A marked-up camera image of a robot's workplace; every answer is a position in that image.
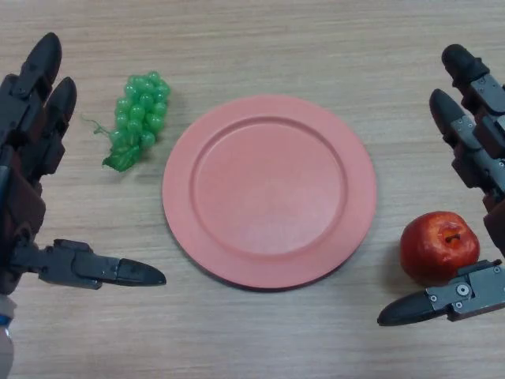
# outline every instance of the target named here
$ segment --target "grape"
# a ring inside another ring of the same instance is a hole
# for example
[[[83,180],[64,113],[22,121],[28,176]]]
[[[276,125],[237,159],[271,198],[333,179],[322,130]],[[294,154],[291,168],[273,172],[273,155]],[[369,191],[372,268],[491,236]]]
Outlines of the grape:
[[[149,131],[153,134],[158,134],[161,129],[165,126],[165,121],[162,117],[159,117],[156,114],[153,114],[148,118]]]
[[[139,103],[142,107],[144,107],[146,111],[150,111],[153,105],[155,105],[155,100],[152,98],[151,95],[143,93],[142,95],[140,95]]]
[[[128,125],[126,126],[126,129],[130,133],[140,133],[142,131],[142,122],[136,119],[131,119],[128,121]]]
[[[135,104],[129,110],[129,117],[132,120],[142,121],[145,116],[145,109],[140,104]]]
[[[109,139],[110,139],[110,142],[112,142],[112,145],[114,145],[114,143],[116,143],[116,141],[119,141],[119,139],[123,138],[124,136],[125,136],[124,129],[115,130],[115,131],[109,133]]]
[[[166,96],[155,90],[154,99],[156,103],[166,103]]]
[[[158,85],[158,87],[156,87],[156,91],[158,93],[161,93],[162,95],[164,95],[166,98],[168,98],[168,96],[170,96],[170,92],[171,92],[170,87],[164,81],[162,81]]]
[[[128,116],[126,113],[120,113],[116,116],[116,127],[124,129],[128,125]]]
[[[133,101],[127,97],[120,97],[116,102],[116,111],[119,113],[128,113]]]
[[[165,103],[156,103],[154,108],[152,109],[152,113],[160,117],[165,117],[166,110],[167,107]]]
[[[139,96],[139,92],[136,86],[134,86],[133,84],[127,84],[125,86],[125,95],[127,98],[135,101]]]
[[[124,87],[125,96],[116,102],[116,130],[109,131],[98,122],[95,133],[106,134],[112,147],[103,164],[125,171],[139,161],[141,152],[156,142],[165,126],[170,86],[156,71],[132,75]]]
[[[160,77],[159,73],[157,73],[156,71],[151,71],[150,73],[148,73],[148,78],[154,85],[159,84]]]
[[[153,133],[144,130],[140,135],[140,147],[142,149],[150,148],[156,142],[156,137]]]
[[[152,94],[155,91],[155,85],[150,81],[146,81],[144,87],[142,88],[143,93]]]

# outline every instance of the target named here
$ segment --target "wooden table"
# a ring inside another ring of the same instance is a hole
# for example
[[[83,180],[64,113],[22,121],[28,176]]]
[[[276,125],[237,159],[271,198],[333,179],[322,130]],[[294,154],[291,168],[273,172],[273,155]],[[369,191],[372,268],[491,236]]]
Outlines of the wooden table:
[[[58,173],[43,180],[40,245],[87,241],[97,253],[162,269],[157,288],[49,286],[26,275],[13,300],[12,378],[502,378],[505,312],[380,328],[377,314],[417,289],[398,266],[402,228],[432,210],[460,213],[482,257],[500,256],[481,221],[481,193],[451,169],[428,109],[450,94],[442,50],[461,43],[505,80],[500,0],[19,0],[0,2],[2,76],[40,36],[57,32],[60,77],[77,83],[76,117]],[[128,75],[157,69],[173,85],[170,120],[152,154],[126,174],[101,167],[106,126]],[[365,143],[378,208],[340,270],[296,291],[259,294],[202,275],[166,226],[160,183],[182,131],[212,107],[276,92],[334,111]]]

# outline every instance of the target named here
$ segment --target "metal screw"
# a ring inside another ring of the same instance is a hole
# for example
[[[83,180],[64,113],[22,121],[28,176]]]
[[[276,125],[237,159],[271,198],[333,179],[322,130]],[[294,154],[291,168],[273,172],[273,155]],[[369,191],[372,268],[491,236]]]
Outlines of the metal screw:
[[[456,287],[456,292],[458,292],[458,294],[461,296],[467,296],[470,293],[470,289],[465,284],[459,284]]]

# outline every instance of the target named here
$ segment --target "robotic hand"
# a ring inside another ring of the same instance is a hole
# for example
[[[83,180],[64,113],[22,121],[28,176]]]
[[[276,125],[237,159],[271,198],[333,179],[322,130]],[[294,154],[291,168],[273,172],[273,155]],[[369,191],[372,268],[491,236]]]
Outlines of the robotic hand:
[[[46,211],[39,181],[58,168],[77,100],[69,77],[51,93],[61,60],[60,41],[49,33],[33,48],[21,73],[8,75],[0,86],[0,377],[7,376],[13,362],[8,327],[15,305],[7,295],[22,274],[34,272],[48,283],[94,290],[102,283],[166,283],[156,268],[95,255],[83,242],[57,239],[41,250],[34,243]]]
[[[442,62],[475,122],[439,89],[429,100],[432,116],[454,150],[452,167],[469,188],[484,192],[488,211],[484,225],[505,256],[505,88],[480,58],[460,45],[447,47]],[[503,307],[505,267],[501,261],[479,261],[458,270],[447,286],[426,288],[391,303],[377,321],[384,326],[405,325],[443,314],[458,321]]]

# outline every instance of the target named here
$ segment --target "grape stem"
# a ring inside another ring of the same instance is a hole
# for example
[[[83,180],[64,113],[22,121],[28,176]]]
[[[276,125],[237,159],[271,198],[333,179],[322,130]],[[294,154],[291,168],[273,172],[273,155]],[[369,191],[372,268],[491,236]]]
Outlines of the grape stem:
[[[95,124],[96,126],[96,129],[93,131],[93,134],[105,134],[106,136],[108,136],[110,134],[110,131],[105,129],[103,126],[101,126],[97,121],[95,120],[92,120],[90,118],[85,118],[82,114],[80,115],[80,119],[84,122],[92,122],[93,124]]]

